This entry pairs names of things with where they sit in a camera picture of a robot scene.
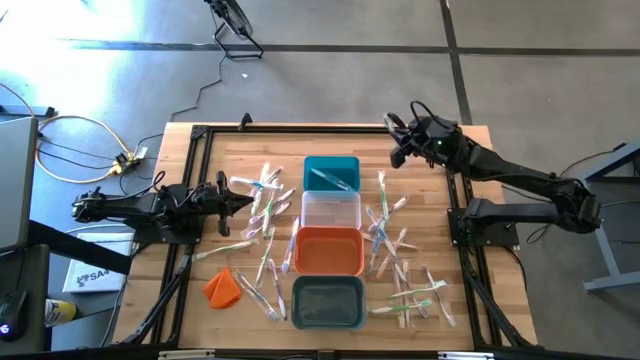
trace plastic container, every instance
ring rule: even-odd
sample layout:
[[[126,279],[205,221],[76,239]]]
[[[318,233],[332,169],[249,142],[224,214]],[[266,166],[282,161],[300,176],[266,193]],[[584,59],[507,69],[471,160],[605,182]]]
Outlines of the plastic container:
[[[349,227],[303,227],[296,236],[294,264],[300,274],[359,275],[364,239]]]
[[[354,156],[307,156],[304,159],[304,189],[314,191],[343,191],[311,172],[317,169],[360,190],[360,160]]]
[[[360,194],[353,191],[305,191],[302,194],[302,226],[360,228]]]
[[[300,276],[291,321],[299,330],[357,330],[364,325],[364,284],[355,276]]]

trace cable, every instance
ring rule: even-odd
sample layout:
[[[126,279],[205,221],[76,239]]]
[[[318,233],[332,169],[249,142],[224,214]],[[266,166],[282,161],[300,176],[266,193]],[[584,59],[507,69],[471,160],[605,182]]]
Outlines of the cable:
[[[415,109],[415,104],[420,105],[423,109],[425,109],[427,111],[427,113],[429,113],[429,116],[431,116],[431,118],[437,122],[440,126],[442,126],[445,129],[450,128],[450,126],[445,126],[440,119],[438,119],[437,116],[435,116],[431,110],[427,107],[427,105],[425,105],[423,102],[418,101],[418,100],[413,100],[410,104],[409,107],[411,108],[411,113],[413,114],[413,117],[418,120],[418,114],[416,114],[416,109]]]
[[[640,202],[640,200],[624,200],[624,201],[616,201],[616,202],[612,202],[612,203],[608,203],[608,204],[600,205],[600,207],[601,207],[601,208],[603,208],[603,207],[616,206],[616,205],[622,205],[622,204],[639,203],[639,202]]]
[[[140,147],[140,145],[141,145],[143,142],[145,142],[145,141],[147,141],[147,140],[149,140],[149,139],[156,138],[156,137],[158,137],[158,136],[162,136],[162,135],[164,135],[164,133],[155,134],[155,135],[147,136],[146,138],[142,138],[140,141],[138,141],[138,145],[136,145],[136,150]]]
[[[140,176],[140,174],[138,174],[138,170],[137,169],[133,169],[133,172],[136,174],[137,177],[139,177],[142,180],[151,180],[153,179],[153,176]]]
[[[549,231],[550,227],[551,227],[551,224],[537,228],[534,232],[529,234],[529,236],[527,237],[527,240],[525,240],[525,243],[531,245],[531,244],[535,244],[536,242],[540,241],[540,239],[542,239],[542,237],[545,236],[547,231]],[[537,238],[532,240],[533,236],[535,234],[539,233],[540,231],[542,231],[542,233],[540,233],[540,235],[538,235]]]
[[[107,130],[107,132],[109,134],[111,134],[111,136],[113,136],[114,139],[116,139],[116,141],[118,142],[118,144],[120,145],[120,147],[122,147],[122,149],[125,151],[125,153],[127,153],[128,155],[131,156],[131,151],[129,151],[129,149],[127,149],[127,147],[124,145],[124,143],[122,142],[122,140],[120,140],[120,138],[118,137],[118,135],[116,135],[115,132],[113,132],[113,130],[111,130],[111,128],[109,128],[105,123],[103,123],[100,120],[95,120],[95,119],[91,119],[91,118],[87,118],[84,116],[78,116],[78,115],[59,115],[59,116],[54,116],[50,119],[46,119],[40,122],[40,124],[38,125],[38,130],[42,131],[48,124],[51,124],[54,121],[57,120],[62,120],[62,119],[82,119],[82,120],[86,120],[86,121],[90,121],[93,122],[95,124],[98,124],[100,126],[102,126],[105,130]],[[49,169],[47,169],[42,162],[40,161],[40,151],[36,152],[36,163],[38,164],[38,166],[40,166],[40,168],[46,172],[47,174],[49,174],[51,177],[58,179],[60,181],[65,181],[65,182],[69,182],[72,184],[89,184],[89,183],[93,183],[93,182],[97,182],[100,180],[104,180],[106,179],[109,175],[111,175],[110,172],[107,172],[106,174],[104,174],[101,177],[95,178],[95,179],[89,179],[89,180],[73,180],[73,179],[67,179],[61,176],[58,176],[54,173],[52,173]]]
[[[215,26],[215,29],[217,29],[218,22],[216,21],[215,13],[213,11],[213,8],[210,8],[210,10],[211,10],[211,17],[213,18],[213,24]],[[220,59],[220,62],[218,63],[218,80],[201,87],[200,90],[198,90],[198,96],[196,97],[196,101],[193,103],[193,106],[172,113],[171,117],[169,118],[169,122],[173,122],[175,120],[175,117],[182,113],[186,113],[187,111],[191,111],[191,110],[198,110],[198,105],[200,105],[200,98],[202,97],[202,91],[204,91],[204,89],[210,88],[222,82],[222,62],[226,58],[227,58],[227,54],[225,53],[225,55],[222,57],[222,59]]]
[[[98,229],[98,228],[105,228],[105,227],[128,227],[128,226],[124,224],[97,224],[97,225],[81,226],[79,228],[67,230],[64,233],[71,234],[71,233],[82,231],[82,230]]]
[[[31,109],[31,106],[29,106],[29,104],[27,104],[27,102],[22,98],[22,96],[18,95],[17,92],[11,90],[7,85],[0,83],[0,86],[2,86],[3,88],[7,89],[10,93],[12,93],[13,95],[15,95],[15,97],[18,98],[18,100],[20,100],[24,106],[27,108],[27,110],[29,110],[29,114],[31,114],[32,118],[35,118],[36,115],[33,113],[33,110]]]
[[[104,170],[104,169],[111,169],[113,167],[113,165],[101,166],[101,167],[96,167],[96,166],[91,166],[91,165],[84,165],[84,164],[77,163],[77,162],[75,162],[73,160],[65,159],[65,158],[63,158],[61,156],[58,156],[58,155],[50,154],[50,153],[48,153],[48,152],[46,152],[44,150],[36,149],[36,151],[39,152],[39,153],[42,153],[44,155],[51,156],[53,158],[56,158],[56,159],[59,159],[59,160],[62,160],[62,161],[66,161],[66,162],[71,163],[73,165],[80,166],[80,167],[87,168],[87,169]]]
[[[111,317],[109,318],[109,323],[107,324],[107,331],[105,331],[104,337],[102,338],[102,341],[100,341],[100,347],[104,347],[104,345],[107,343],[107,338],[109,337],[109,333],[111,333],[111,328],[113,327],[113,321],[115,320],[116,314],[118,313],[118,304],[120,303],[120,298],[122,298],[122,294],[124,294],[124,288],[127,285],[127,278],[128,276],[125,276],[124,280],[122,281],[122,286],[118,291],[118,295],[116,296],[116,301],[113,304],[113,311],[111,312]]]
[[[516,194],[518,194],[518,195],[520,195],[522,197],[526,197],[527,199],[536,200],[536,201],[540,201],[540,202],[545,202],[545,203],[549,203],[549,204],[551,203],[551,201],[549,201],[547,199],[542,199],[542,198],[539,198],[539,197],[527,195],[527,194],[525,194],[525,193],[523,193],[523,192],[521,192],[519,190],[516,190],[516,189],[514,189],[512,187],[508,187],[508,186],[502,185],[502,188],[505,189],[505,190],[509,190],[511,192],[514,192],[514,193],[516,193]]]
[[[522,260],[520,260],[520,257],[518,256],[518,254],[516,254],[516,252],[513,251],[512,248],[508,246],[505,246],[504,248],[516,259],[516,261],[518,262],[518,265],[520,265],[520,270],[522,271],[522,280],[524,281],[524,291],[528,292],[529,290],[527,287],[527,273],[524,270],[524,265],[522,265]]]
[[[124,189],[124,186],[122,186],[122,178],[124,177],[124,174],[129,171],[131,169],[131,167],[128,167],[126,169],[124,169],[124,171],[120,174],[120,178],[118,179],[118,185],[120,185],[120,190],[122,190],[122,193],[125,195],[129,195],[127,193],[127,191]]]
[[[580,160],[578,160],[578,161],[576,161],[576,162],[572,163],[571,165],[567,166],[567,168],[566,168],[566,169],[564,169],[564,171],[562,171],[562,172],[560,173],[560,175],[558,175],[558,176],[562,176],[562,175],[566,174],[566,173],[567,173],[567,171],[569,171],[572,167],[574,167],[574,166],[576,166],[576,165],[580,164],[581,162],[587,161],[587,160],[589,160],[589,159],[593,159],[594,157],[597,157],[597,156],[600,156],[600,155],[610,154],[610,153],[612,153],[612,152],[613,152],[613,150],[609,150],[609,151],[602,151],[602,152],[599,152],[599,153],[595,153],[595,154],[593,154],[593,155],[589,155],[589,156],[587,156],[587,157],[585,157],[585,158],[582,158],[582,159],[580,159]]]
[[[60,147],[60,148],[63,148],[63,149],[67,149],[67,150],[70,150],[70,151],[74,151],[74,152],[77,152],[77,153],[80,153],[80,154],[89,155],[89,156],[93,156],[93,157],[95,157],[95,158],[107,159],[107,160],[111,160],[111,161],[113,161],[113,158],[112,158],[112,157],[110,158],[110,157],[106,157],[106,156],[96,155],[96,154],[88,153],[88,152],[86,152],[86,151],[82,151],[82,150],[74,149],[74,148],[71,148],[71,147],[68,147],[68,146],[64,146],[64,145],[56,144],[56,143],[54,143],[54,142],[52,142],[52,141],[49,141],[49,140],[47,140],[47,139],[45,139],[45,138],[40,138],[40,139],[38,139],[38,140],[40,140],[40,141],[42,141],[42,142],[46,142],[47,144],[51,144],[51,145],[53,145],[53,146],[57,146],[57,147]]]

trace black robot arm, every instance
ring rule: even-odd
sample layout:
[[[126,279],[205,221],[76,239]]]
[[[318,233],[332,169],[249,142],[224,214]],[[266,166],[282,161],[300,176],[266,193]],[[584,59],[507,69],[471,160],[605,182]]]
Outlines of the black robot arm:
[[[199,229],[208,215],[218,215],[218,232],[229,236],[227,217],[253,202],[250,196],[227,188],[224,172],[216,184],[199,184],[193,189],[183,184],[157,187],[164,172],[153,185],[129,196],[105,195],[100,188],[82,194],[73,202],[72,216],[78,222],[122,221],[136,230],[139,242],[196,243]],[[156,192],[148,193],[151,188]]]
[[[415,105],[425,108],[429,116],[417,116]],[[553,223],[575,233],[600,227],[600,203],[579,180],[508,162],[465,136],[456,122],[435,116],[424,104],[414,101],[411,108],[415,118],[409,124],[393,113],[385,117],[385,125],[398,144],[391,152],[394,168],[402,166],[409,155],[420,156],[431,167],[438,164],[475,181],[500,181],[551,201],[497,205],[487,199],[473,199],[464,216],[470,232],[505,221]]]

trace metal bracket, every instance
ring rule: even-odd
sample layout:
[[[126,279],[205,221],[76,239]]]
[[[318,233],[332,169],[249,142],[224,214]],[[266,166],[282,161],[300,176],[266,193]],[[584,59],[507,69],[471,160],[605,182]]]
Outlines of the metal bracket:
[[[447,217],[449,219],[449,230],[451,232],[451,242],[455,246],[509,246],[514,247],[520,244],[518,234],[510,222],[499,222],[486,227],[482,235],[471,237],[460,226],[460,220],[467,209],[449,209]]]
[[[244,116],[242,117],[242,120],[240,120],[240,125],[238,126],[238,131],[244,131],[245,126],[247,126],[247,124],[251,124],[251,123],[253,123],[253,119],[251,118],[251,114],[244,113]]]
[[[193,125],[191,128],[191,140],[197,140],[209,130],[207,125]]]

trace wooden table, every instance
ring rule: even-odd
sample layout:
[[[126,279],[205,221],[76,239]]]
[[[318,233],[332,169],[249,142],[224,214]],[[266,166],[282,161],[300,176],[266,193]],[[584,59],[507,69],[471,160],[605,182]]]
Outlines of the wooden table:
[[[179,183],[189,144],[192,123],[167,124],[156,171],[165,170],[164,184]],[[486,126],[463,127],[465,134],[481,145],[491,148]],[[399,211],[387,227],[390,237],[397,237],[407,227],[406,242],[420,251],[400,251],[400,257],[410,260],[410,277],[414,287],[426,285],[421,268],[429,266],[436,280],[444,279],[451,285],[442,288],[445,306],[453,312],[458,325],[450,327],[437,303],[429,308],[431,316],[422,319],[413,314],[413,327],[398,328],[397,315],[368,316],[360,331],[299,331],[291,322],[271,322],[246,294],[227,310],[213,310],[203,295],[202,288],[223,267],[240,269],[249,279],[255,279],[265,244],[245,251],[214,255],[194,263],[184,310],[181,348],[253,348],[253,349],[335,349],[335,350],[465,350],[472,349],[469,318],[462,285],[458,252],[449,242],[446,209],[449,207],[447,184],[442,168],[429,169],[423,159],[411,158],[400,169],[392,169],[389,151],[394,142],[386,135],[292,135],[292,134],[220,134],[213,141],[209,162],[209,178],[217,170],[227,176],[258,178],[265,161],[272,167],[283,166],[280,181],[285,189],[295,187],[292,206],[277,219],[272,256],[278,265],[282,262],[288,244],[293,219],[300,214],[302,194],[302,166],[307,155],[353,155],[360,159],[361,196],[365,204],[380,213],[377,171],[386,172],[388,201],[393,204],[402,194],[410,194],[408,205]],[[196,156],[191,186],[199,172],[200,152]],[[503,202],[502,190],[496,182],[474,183],[477,197]],[[242,185],[231,185],[233,191],[246,193]],[[247,225],[249,207],[230,218],[232,234],[223,238],[217,233],[217,217],[205,224],[202,242],[196,252],[229,245],[240,240],[240,231]],[[363,228],[369,219],[363,215]],[[165,263],[167,246],[153,245],[136,256],[129,275],[122,308],[118,317],[114,340],[132,333],[158,296]],[[366,243],[367,258],[371,243]],[[381,254],[386,254],[384,247]],[[487,261],[496,302],[522,335],[532,343],[536,337],[525,293],[522,274],[515,259],[502,248],[487,248]],[[277,309],[277,297],[271,275],[265,279],[262,292]],[[297,275],[282,278],[287,308],[291,309],[291,286]],[[373,274],[362,276],[366,285],[368,309],[389,304],[385,299],[394,293],[391,272],[382,279]],[[479,305],[483,334],[488,339],[486,311]],[[168,332],[173,305],[168,307],[164,331]]]

